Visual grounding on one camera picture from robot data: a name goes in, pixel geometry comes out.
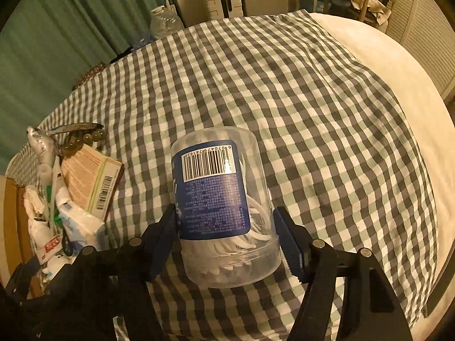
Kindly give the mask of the large clear water jug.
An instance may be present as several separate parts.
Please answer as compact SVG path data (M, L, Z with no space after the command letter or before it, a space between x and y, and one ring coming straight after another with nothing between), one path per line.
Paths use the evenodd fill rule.
M164 5L152 9L150 14L150 34L155 40L163 39L184 29L178 14Z

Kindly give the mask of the clear floss pick jar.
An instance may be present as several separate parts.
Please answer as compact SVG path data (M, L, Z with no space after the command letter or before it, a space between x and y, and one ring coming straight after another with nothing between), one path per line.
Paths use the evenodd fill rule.
M171 146L173 194L188 278L208 288L250 285L280 265L272 201L253 132L205 128Z

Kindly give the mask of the green curtain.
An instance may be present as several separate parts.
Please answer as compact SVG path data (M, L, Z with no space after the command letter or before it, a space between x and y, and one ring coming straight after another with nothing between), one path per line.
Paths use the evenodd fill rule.
M145 38L165 0L20 0L1 28L1 171L90 69Z

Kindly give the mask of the silver foil pouch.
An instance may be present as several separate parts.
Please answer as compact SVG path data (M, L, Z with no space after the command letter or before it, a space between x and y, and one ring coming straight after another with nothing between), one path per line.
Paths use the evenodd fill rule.
M69 158L84 145L92 146L106 138L104 125L93 122L71 123L50 130L28 126L26 134L39 164L50 166L53 166L55 157Z

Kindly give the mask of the checkered green grey bedsheet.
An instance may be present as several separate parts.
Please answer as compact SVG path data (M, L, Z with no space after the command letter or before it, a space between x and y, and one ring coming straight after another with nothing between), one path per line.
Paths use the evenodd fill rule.
M416 133L387 81L304 12L212 21L132 54L41 124L95 120L124 162L108 234L170 201L170 147L192 131L254 135L271 198L336 248L372 247L409 324L437 263L437 214Z

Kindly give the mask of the white tissue pack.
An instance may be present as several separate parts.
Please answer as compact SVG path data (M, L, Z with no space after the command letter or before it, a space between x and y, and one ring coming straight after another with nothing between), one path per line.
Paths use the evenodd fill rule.
M66 187L56 191L55 203L69 242L77 253L86 246L93 246L97 251L108 249L104 223L71 200Z

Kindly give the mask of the white toothpaste tube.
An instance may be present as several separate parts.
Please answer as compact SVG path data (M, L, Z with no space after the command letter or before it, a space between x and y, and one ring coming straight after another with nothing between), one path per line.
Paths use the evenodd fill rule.
M63 186L60 157L57 156L52 166L52 185L46 189L50 192L47 226L42 226L35 236L37 256L46 267L46 274L56 273L62 266L72 263L73 248L57 208L57 193Z

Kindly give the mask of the tan medicine box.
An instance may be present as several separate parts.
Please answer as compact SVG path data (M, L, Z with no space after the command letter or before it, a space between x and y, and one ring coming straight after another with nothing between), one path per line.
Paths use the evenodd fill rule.
M88 213L105 221L124 170L123 163L83 145L61 164L72 200Z

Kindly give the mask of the cardboard box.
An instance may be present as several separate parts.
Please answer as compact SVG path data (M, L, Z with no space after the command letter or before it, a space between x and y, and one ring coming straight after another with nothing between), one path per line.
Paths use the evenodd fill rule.
M27 297L43 294L39 262L28 234L28 215L24 206L25 188L13 179L1 176L1 284L6 286L19 264L28 264L33 274Z

